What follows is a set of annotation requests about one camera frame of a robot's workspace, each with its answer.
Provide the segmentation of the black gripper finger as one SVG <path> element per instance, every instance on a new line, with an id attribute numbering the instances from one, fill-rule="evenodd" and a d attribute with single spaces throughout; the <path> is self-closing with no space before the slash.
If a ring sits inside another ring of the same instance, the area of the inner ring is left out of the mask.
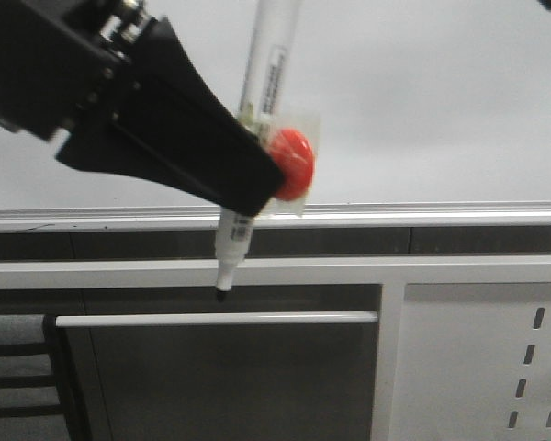
<path id="1" fill-rule="evenodd" d="M 197 73 L 165 17 L 129 48 L 56 154 L 78 171 L 136 177 L 253 217 L 284 176 Z"/>

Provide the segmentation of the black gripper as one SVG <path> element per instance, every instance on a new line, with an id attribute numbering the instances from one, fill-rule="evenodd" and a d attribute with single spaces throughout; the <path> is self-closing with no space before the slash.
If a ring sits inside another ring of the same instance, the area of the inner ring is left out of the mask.
<path id="1" fill-rule="evenodd" d="M 143 1 L 0 1 L 0 126 L 118 139 L 109 94 L 157 21 Z"/>

